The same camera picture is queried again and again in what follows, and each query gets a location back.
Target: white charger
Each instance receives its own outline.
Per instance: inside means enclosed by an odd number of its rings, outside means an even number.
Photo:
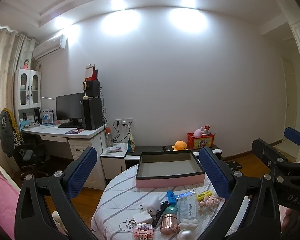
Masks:
[[[152,216],[148,213],[148,211],[144,211],[141,213],[137,213],[133,215],[133,220],[130,220],[129,222],[132,225],[137,225],[137,224],[151,224],[153,221]]]

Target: pink box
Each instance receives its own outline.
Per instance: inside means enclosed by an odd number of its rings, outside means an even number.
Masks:
[[[176,187],[204,182],[205,172],[191,150],[144,152],[137,170],[137,188]]]

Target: curtain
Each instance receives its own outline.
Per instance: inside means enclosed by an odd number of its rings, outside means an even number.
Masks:
[[[3,108],[8,108],[13,112],[13,84],[14,73],[17,68],[23,66],[21,62],[27,57],[31,61],[32,51],[30,44],[35,44],[35,40],[29,40],[24,34],[9,32],[7,29],[0,29],[0,112]],[[0,165],[12,174],[16,170],[13,158],[8,158],[1,149],[0,142]]]

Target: red basket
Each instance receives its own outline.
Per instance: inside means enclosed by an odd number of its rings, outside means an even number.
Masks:
[[[209,135],[209,136],[201,136],[201,137],[194,137],[193,132],[188,133],[188,146],[189,148],[192,149],[201,149],[205,146],[207,147],[212,147],[213,146],[213,140],[214,140],[214,135]]]

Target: round table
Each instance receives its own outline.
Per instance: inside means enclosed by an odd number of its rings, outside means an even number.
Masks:
[[[122,172],[105,188],[91,220],[91,230],[99,240],[134,239],[134,226],[129,221],[133,219],[132,216],[134,214],[143,211],[140,205],[149,201],[154,195],[157,195],[159,200],[164,202],[167,200],[168,190],[172,190],[176,195],[191,190],[194,190],[196,193],[212,190],[214,194],[216,193],[207,175],[201,184],[169,188],[136,188],[137,168],[138,166],[136,165]],[[246,197],[228,234],[232,234],[237,230],[248,203],[249,200]],[[198,228],[195,231],[197,237],[207,228],[222,205],[223,203],[220,203],[212,211],[205,212],[200,216]],[[177,234],[161,234],[159,221],[154,229],[153,240],[159,239],[177,239]]]

